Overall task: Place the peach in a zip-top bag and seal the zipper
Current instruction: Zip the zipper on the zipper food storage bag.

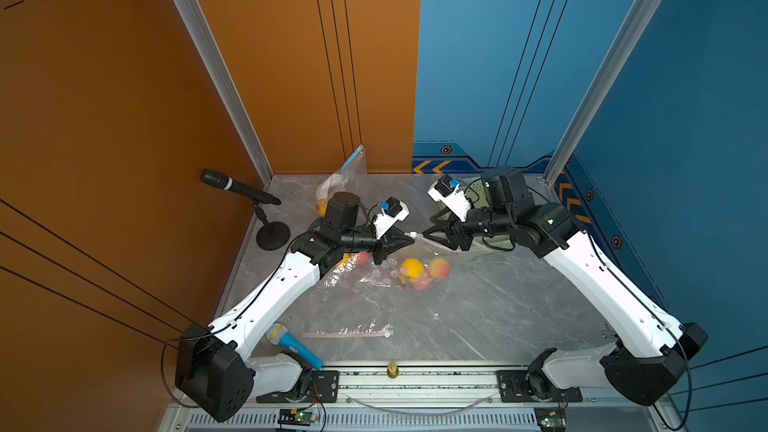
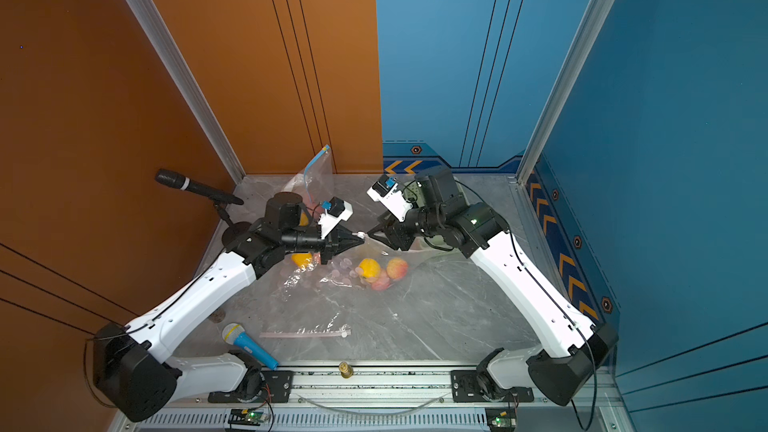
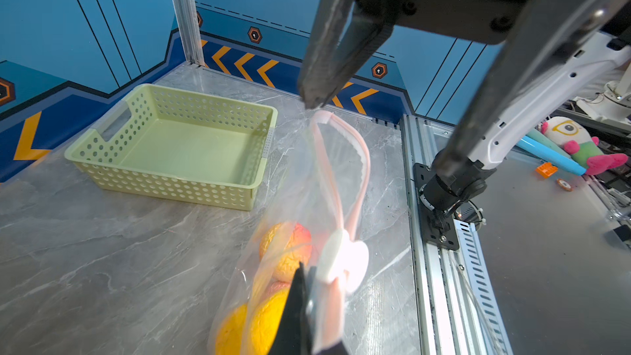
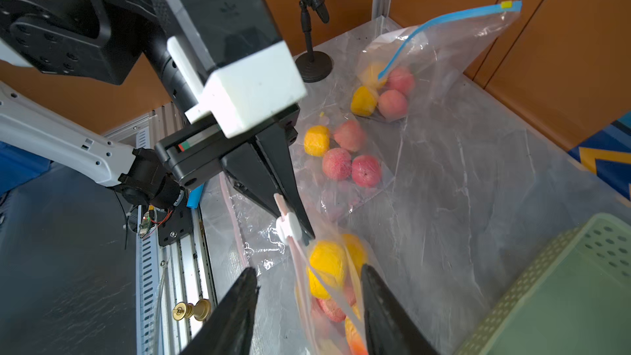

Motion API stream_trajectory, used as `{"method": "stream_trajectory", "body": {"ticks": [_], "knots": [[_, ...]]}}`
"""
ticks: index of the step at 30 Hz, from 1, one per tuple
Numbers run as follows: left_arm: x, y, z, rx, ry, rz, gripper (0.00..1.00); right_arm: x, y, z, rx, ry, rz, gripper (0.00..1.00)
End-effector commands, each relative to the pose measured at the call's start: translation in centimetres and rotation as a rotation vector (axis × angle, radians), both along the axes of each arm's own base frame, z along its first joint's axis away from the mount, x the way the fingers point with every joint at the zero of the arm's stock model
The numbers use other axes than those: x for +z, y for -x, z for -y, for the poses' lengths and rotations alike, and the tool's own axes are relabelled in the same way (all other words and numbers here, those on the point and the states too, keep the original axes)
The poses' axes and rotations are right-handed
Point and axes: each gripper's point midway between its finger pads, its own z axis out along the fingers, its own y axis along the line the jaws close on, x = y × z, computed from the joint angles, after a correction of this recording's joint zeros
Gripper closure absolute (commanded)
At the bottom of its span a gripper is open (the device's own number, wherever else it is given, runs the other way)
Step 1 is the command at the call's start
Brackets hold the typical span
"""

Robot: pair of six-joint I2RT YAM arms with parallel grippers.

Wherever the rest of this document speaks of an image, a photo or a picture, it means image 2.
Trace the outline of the orange red wrinkled peach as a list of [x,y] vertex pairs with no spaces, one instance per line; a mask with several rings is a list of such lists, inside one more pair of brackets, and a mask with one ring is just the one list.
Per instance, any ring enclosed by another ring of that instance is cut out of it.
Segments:
[[402,280],[407,275],[408,270],[408,262],[402,258],[392,258],[386,266],[386,273],[391,281]]

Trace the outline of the pink-dotted zip bag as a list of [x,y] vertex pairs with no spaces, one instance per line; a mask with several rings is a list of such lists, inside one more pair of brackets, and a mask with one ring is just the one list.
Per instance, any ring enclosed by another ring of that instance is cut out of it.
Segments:
[[278,284],[282,289],[321,288],[325,286],[352,287],[359,282],[356,267],[349,258],[335,258],[327,265],[320,262],[320,254],[314,253],[315,266],[308,270],[298,269],[289,254],[279,269]]
[[417,237],[407,250],[400,250],[386,245],[384,237],[359,236],[363,243],[341,254],[333,266],[334,277],[376,292],[403,282],[429,260],[460,255],[441,239]]

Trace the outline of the yellow peach pink spot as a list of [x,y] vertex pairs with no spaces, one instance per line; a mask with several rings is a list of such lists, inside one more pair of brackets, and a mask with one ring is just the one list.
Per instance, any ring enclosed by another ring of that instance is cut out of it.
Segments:
[[357,266],[358,275],[368,283],[376,282],[382,273],[380,264],[372,258],[363,259]]

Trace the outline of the pink peach basket corner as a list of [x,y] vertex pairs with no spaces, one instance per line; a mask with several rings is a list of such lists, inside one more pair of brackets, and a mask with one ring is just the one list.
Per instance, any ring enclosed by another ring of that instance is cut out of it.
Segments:
[[384,291],[391,286],[391,280],[388,276],[380,276],[375,282],[371,284],[371,288],[375,291]]

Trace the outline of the clear blue-zipper zip bag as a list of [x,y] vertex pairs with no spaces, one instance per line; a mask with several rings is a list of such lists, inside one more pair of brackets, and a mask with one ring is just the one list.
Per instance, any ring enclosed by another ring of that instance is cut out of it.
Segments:
[[332,149],[325,145],[286,183],[282,191],[299,194],[310,217],[318,219],[324,211],[322,204],[334,196],[334,178]]

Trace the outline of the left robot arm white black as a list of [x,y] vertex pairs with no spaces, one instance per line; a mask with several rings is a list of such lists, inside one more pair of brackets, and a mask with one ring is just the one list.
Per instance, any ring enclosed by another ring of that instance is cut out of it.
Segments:
[[350,203],[334,197],[320,210],[317,221],[304,224],[302,196],[279,192],[267,201],[262,218],[230,222],[222,252],[204,273],[128,324],[109,323],[95,334],[95,387],[133,422],[181,398],[218,392],[253,398],[260,387],[260,368],[275,368],[275,360],[234,353],[182,359],[174,353],[200,323],[285,256],[309,253],[327,263],[363,244],[363,238],[343,225],[353,213]]

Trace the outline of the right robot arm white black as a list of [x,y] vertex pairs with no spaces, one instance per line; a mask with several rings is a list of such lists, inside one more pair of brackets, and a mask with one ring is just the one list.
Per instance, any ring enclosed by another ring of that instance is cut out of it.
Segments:
[[528,356],[503,348],[490,353],[477,367],[482,393],[504,399],[526,368],[548,400],[570,404],[615,350],[617,331],[573,306],[526,256],[503,216],[483,200],[468,202],[448,168],[417,175],[415,187],[422,197],[407,199],[395,178],[380,176],[367,194],[386,211],[369,232],[383,233],[383,243],[400,251],[418,237],[442,238],[494,280],[541,344]]

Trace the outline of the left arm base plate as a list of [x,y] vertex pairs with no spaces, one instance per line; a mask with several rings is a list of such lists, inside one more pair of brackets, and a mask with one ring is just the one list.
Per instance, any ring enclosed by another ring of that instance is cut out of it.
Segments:
[[290,370],[249,370],[242,382],[231,392],[211,392],[209,403],[287,403],[292,390],[294,373]]

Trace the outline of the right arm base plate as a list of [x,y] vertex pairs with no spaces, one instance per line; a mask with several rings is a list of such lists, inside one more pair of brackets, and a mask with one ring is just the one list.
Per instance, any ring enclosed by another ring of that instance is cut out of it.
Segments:
[[455,403],[507,403],[520,404],[534,401],[533,389],[530,387],[512,387],[501,390],[495,386],[486,390],[481,385],[479,374],[475,370],[452,370],[450,372],[451,392]]

